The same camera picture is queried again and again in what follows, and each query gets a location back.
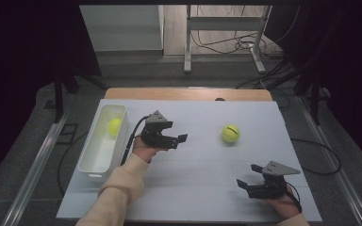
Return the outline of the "plain yellow tennis ball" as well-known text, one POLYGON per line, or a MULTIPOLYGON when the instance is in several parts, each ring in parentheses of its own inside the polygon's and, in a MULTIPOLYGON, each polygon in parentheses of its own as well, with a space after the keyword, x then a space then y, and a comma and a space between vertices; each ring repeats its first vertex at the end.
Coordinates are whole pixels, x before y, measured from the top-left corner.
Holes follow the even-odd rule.
POLYGON ((107 131, 112 136, 117 136, 121 128, 122 120, 119 118, 111 119, 107 124, 107 131))

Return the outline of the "metal floor rail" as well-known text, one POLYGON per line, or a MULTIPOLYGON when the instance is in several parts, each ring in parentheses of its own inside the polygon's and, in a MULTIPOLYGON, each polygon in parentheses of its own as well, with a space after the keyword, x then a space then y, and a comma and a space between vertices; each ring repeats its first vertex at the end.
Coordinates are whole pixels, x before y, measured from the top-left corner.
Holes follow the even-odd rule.
POLYGON ((31 195, 41 178, 46 163, 57 143, 59 134, 69 116, 66 109, 57 122, 50 127, 19 191, 16 194, 3 222, 0 226, 17 226, 30 201, 31 195))
POLYGON ((339 188, 341 189, 344 198, 346 199, 349 207, 351 208, 354 217, 358 222, 358 225, 362 226, 362 199, 359 196, 359 193, 356 191, 354 185, 348 178, 348 175, 342 168, 341 162, 337 161, 336 156, 328 151, 328 148, 330 148, 331 145, 325 134, 323 133, 321 127, 317 125, 312 119, 309 104, 306 102, 304 97, 296 97, 296 101, 299 107, 302 109, 305 120, 308 123, 316 141, 319 142, 321 145, 324 145, 324 156, 328 165, 331 167, 332 170, 338 170, 338 172, 334 174, 334 177, 336 178, 339 188))

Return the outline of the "person's right hand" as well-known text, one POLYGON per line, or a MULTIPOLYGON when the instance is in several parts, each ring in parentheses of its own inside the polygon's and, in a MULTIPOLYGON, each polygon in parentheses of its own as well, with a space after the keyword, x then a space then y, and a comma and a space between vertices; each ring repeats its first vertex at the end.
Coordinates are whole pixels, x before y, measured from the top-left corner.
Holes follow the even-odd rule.
POLYGON ((287 186, 288 192, 277 199, 263 199, 263 202, 270 205, 273 210, 282 218, 289 219, 300 214, 292 194, 292 189, 287 186))

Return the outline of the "white cabinet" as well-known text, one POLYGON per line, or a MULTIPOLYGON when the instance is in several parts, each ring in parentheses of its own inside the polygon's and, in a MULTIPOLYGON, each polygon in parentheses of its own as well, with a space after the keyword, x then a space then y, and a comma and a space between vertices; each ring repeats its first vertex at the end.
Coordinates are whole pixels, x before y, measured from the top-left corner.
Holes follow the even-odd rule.
POLYGON ((161 51, 162 5, 80 6, 95 52, 161 51))

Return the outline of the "white plastic bin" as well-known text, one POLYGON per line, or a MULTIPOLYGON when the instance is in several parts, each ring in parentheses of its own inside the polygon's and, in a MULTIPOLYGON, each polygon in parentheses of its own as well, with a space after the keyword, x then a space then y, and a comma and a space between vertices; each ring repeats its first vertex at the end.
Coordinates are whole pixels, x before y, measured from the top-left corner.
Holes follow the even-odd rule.
POLYGON ((113 169, 121 164, 129 121, 124 105, 100 104, 95 113, 77 169, 90 181, 104 182, 113 169), (107 131, 111 119, 122 120, 117 136, 107 131))

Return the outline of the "yellow tennis ball black mark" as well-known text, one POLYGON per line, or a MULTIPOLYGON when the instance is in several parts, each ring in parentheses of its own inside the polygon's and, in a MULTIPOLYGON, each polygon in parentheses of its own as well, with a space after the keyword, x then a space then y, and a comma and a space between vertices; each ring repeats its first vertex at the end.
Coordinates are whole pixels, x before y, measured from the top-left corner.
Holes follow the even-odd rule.
POLYGON ((240 130, 235 124, 225 125, 222 129, 222 139, 228 143, 235 143, 239 140, 240 130))

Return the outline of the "white board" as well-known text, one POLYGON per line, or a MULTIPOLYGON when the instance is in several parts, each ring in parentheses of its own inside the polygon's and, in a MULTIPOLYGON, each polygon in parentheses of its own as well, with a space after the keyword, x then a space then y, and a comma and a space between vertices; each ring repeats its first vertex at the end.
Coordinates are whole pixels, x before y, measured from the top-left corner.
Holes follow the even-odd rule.
POLYGON ((277 103, 103 100, 100 104, 124 105, 133 132, 140 131, 142 117, 158 110, 173 122, 164 135, 188 134, 176 149, 154 157, 143 195, 128 208, 127 220, 246 223, 279 219, 270 206, 249 198, 237 185, 237 179, 262 184, 263 177, 251 170, 252 164, 266 166, 275 161, 294 169, 301 166, 277 103), (222 139, 222 129, 228 124, 240 130, 235 143, 222 139))

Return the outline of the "person's left hand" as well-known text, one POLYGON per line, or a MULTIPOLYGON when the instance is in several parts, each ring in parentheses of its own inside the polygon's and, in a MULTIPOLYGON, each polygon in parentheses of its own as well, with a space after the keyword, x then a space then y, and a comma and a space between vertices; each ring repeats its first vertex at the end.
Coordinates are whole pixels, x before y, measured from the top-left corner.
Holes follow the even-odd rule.
POLYGON ((132 154, 136 155, 146 163, 150 163, 153 157, 162 150, 162 148, 155 148, 145 144, 140 136, 134 138, 132 154))

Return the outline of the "dark curtain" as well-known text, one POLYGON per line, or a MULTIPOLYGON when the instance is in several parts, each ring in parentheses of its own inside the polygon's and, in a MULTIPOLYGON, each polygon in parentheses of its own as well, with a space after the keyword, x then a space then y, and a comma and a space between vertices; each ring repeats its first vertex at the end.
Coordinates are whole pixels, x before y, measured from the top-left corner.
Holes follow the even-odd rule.
MULTIPOLYGON (((316 71, 328 90, 328 107, 362 150, 362 0, 342 0, 346 8, 321 54, 316 71)), ((314 54, 337 6, 274 6, 265 36, 282 48, 296 67, 314 54)))
POLYGON ((0 163, 20 135, 37 91, 57 77, 101 74, 81 0, 0 0, 0 163))

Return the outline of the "black square floor bracket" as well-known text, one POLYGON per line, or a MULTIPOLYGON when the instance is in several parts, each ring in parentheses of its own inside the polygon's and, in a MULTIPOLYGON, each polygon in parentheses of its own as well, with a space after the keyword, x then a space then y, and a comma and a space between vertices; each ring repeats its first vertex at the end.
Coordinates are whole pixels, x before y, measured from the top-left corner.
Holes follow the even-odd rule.
POLYGON ((58 139, 57 145, 70 145, 74 142, 74 138, 77 132, 77 123, 66 123, 63 125, 58 139))

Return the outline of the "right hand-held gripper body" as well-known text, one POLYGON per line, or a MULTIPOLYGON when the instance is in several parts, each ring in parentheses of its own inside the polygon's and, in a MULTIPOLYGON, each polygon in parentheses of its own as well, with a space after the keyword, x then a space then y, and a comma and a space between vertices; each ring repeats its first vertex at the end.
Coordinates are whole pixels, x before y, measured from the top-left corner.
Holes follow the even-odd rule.
POLYGON ((247 193, 251 199, 277 199, 287 191, 286 175, 300 174, 294 169, 281 163, 270 161, 260 173, 263 176, 262 185, 248 186, 247 193))

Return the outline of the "wooden table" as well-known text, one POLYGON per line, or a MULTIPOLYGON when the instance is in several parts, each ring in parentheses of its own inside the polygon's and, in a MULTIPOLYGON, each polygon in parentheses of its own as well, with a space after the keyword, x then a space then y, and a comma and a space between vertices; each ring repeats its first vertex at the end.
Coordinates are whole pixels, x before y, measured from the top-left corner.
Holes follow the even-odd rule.
POLYGON ((209 88, 111 88, 105 99, 167 100, 167 101, 271 101, 263 89, 209 89, 209 88))

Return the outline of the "white metal stand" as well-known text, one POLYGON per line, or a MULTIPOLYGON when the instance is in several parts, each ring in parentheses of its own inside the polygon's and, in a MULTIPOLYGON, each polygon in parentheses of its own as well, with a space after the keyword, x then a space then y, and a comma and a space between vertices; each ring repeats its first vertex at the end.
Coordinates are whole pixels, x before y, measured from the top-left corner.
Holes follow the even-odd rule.
POLYGON ((259 73, 265 73, 259 54, 259 43, 265 30, 271 6, 265 6, 260 17, 192 17, 191 5, 187 5, 186 17, 186 45, 184 52, 184 72, 191 72, 191 32, 192 31, 253 31, 256 33, 255 41, 249 44, 252 58, 259 73))

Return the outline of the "black tripod stand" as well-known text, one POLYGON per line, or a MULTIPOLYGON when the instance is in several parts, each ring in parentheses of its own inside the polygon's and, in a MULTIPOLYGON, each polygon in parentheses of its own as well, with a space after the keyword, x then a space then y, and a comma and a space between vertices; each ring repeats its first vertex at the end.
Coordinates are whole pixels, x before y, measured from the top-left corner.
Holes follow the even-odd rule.
POLYGON ((79 91, 79 85, 76 82, 75 78, 79 76, 86 81, 90 82, 94 86, 98 87, 102 90, 107 90, 108 86, 103 82, 93 78, 91 75, 81 71, 75 66, 68 66, 62 70, 55 70, 54 72, 54 91, 55 91, 55 101, 51 105, 55 109, 55 119, 54 123, 59 123, 60 120, 64 118, 64 103, 63 103, 63 90, 62 88, 66 88, 66 90, 75 94, 79 91))
POLYGON ((320 124, 319 120, 319 102, 321 100, 320 89, 321 89, 321 76, 320 74, 310 65, 304 65, 301 68, 296 69, 295 71, 288 73, 287 75, 282 76, 279 79, 276 79, 274 82, 266 86, 267 90, 272 90, 278 86, 286 83, 300 76, 298 82, 296 83, 293 91, 296 95, 302 96, 309 89, 311 90, 311 95, 309 96, 309 108, 310 116, 316 125, 320 124))

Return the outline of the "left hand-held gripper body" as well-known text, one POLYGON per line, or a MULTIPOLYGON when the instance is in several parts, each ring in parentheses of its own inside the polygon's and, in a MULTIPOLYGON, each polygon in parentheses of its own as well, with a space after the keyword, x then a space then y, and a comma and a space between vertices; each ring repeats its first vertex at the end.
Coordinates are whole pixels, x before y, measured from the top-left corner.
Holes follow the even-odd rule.
POLYGON ((178 146, 177 137, 167 137, 162 134, 163 122, 168 121, 158 110, 146 120, 141 132, 142 141, 155 148, 175 149, 178 146))

